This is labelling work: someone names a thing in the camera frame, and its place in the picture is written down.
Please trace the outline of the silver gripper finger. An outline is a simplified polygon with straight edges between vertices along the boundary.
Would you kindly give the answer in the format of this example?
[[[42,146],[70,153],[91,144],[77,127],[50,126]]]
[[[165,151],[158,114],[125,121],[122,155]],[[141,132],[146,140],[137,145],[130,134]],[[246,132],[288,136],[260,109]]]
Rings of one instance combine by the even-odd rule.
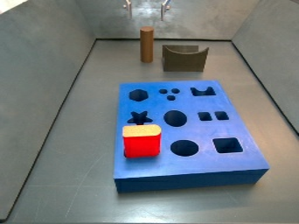
[[[125,0],[124,9],[126,10],[128,19],[132,19],[132,1]]]
[[[169,10],[169,3],[172,0],[164,0],[161,3],[161,9],[160,9],[160,19],[164,21],[164,13]]]

